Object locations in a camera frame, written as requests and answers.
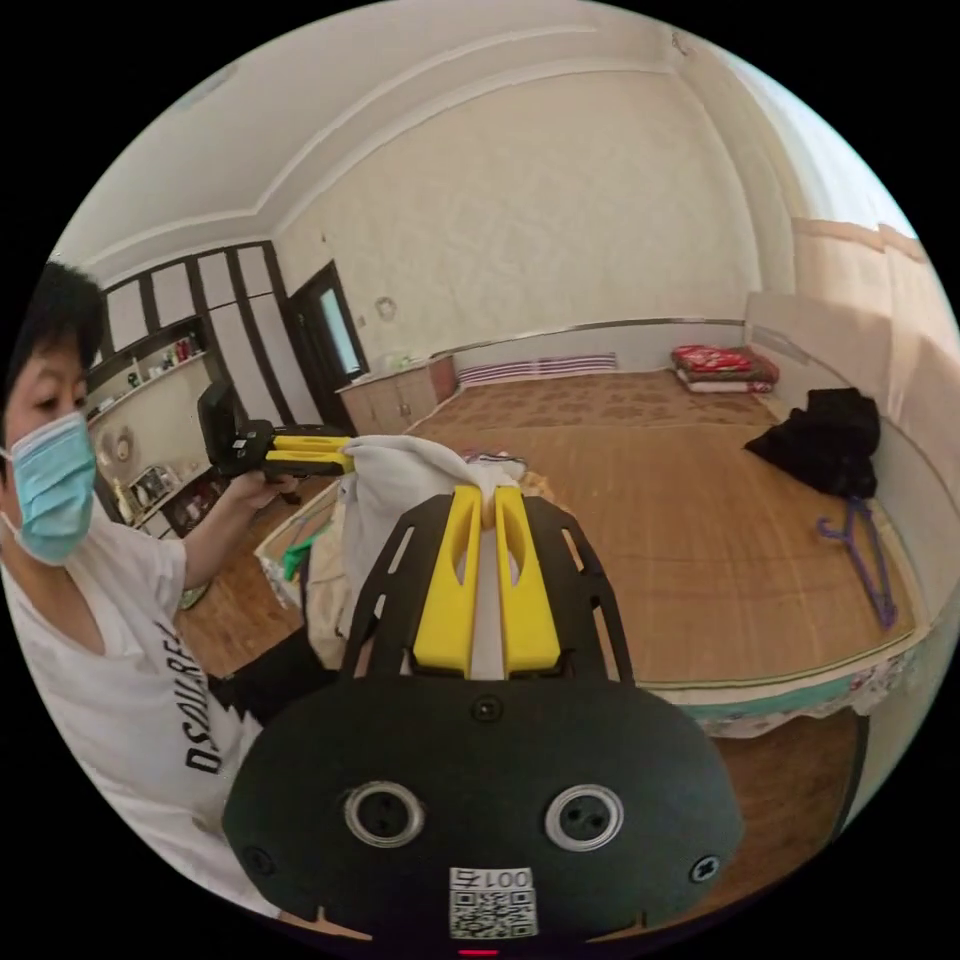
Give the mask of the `person's left hand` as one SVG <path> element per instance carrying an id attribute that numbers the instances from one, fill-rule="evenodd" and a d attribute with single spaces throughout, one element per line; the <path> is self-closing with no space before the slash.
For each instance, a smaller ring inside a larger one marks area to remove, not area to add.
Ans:
<path id="1" fill-rule="evenodd" d="M 277 498 L 292 497 L 298 502 L 298 486 L 298 480 L 290 475 L 270 477 L 262 471 L 247 472 L 230 482 L 223 496 L 225 509 L 231 517 L 247 522 Z"/>

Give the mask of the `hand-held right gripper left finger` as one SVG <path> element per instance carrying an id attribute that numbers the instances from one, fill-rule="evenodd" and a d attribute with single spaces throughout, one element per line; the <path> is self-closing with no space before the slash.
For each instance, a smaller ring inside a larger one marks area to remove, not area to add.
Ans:
<path id="1" fill-rule="evenodd" d="M 471 669 L 479 578 L 482 493 L 460 485 L 440 499 L 446 508 L 436 560 L 412 647 L 419 673 Z"/>

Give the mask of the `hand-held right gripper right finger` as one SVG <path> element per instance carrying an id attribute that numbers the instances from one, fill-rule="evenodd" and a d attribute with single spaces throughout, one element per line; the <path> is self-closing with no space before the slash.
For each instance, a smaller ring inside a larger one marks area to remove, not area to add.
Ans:
<path id="1" fill-rule="evenodd" d="M 494 510 L 504 670 L 549 672 L 561 648 L 520 489 L 497 488 Z"/>

